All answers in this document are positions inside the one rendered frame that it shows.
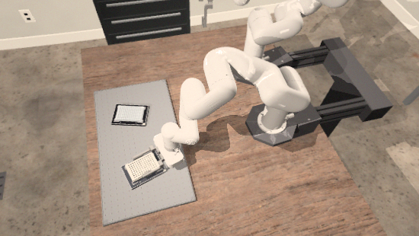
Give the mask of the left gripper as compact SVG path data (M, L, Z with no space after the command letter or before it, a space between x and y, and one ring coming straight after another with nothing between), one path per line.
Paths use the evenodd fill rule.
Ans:
M142 152L138 155L133 156L133 160L135 161L136 159L141 158L144 154L146 154L150 151L155 151L155 150L160 155L161 160L158 161L159 167L157 167L156 169L154 169L152 171L150 170L150 171L145 172L144 174L142 174L142 178L145 178L145 177L151 175L152 173L154 173L154 172L160 170L161 168L163 168L164 167L164 165L162 163L163 161L165 161L165 163L167 164L167 166L169 168L177 167L178 165L180 165L184 162L184 156L182 155L180 149L179 149L178 153L177 152L170 152L170 151L167 151L165 149L161 133L154 137L154 142L155 142L155 145L157 147L153 147L153 145L150 145L148 150L146 150L146 151L144 151L144 152Z

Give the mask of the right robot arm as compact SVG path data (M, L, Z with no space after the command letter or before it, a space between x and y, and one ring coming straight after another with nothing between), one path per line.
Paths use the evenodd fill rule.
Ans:
M348 0L287 0L274 9L276 23L273 23L266 8L256 7L248 16L244 52L267 61L269 56L263 58L265 46L297 35L302 29L303 17L315 13L322 4L329 8L339 8L347 2Z

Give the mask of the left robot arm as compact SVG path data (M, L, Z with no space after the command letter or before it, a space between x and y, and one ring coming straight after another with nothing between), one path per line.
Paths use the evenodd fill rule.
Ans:
M203 83L196 78L183 82L180 128L172 122L162 127L163 144L167 151L178 153L181 143L194 145L199 142L197 120L209 116L236 95L233 74L252 83L266 104L257 118L257 124L266 133L281 133L286 127L286 120L310 103L309 93L294 68L284 66L279 69L236 48L220 47L210 51L204 58L203 69L209 92L206 93Z

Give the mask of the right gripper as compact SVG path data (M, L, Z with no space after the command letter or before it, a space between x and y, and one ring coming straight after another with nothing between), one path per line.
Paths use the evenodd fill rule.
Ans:
M202 26L206 27L207 9L213 8L213 0L207 0L208 4L204 5L204 16L202 16Z

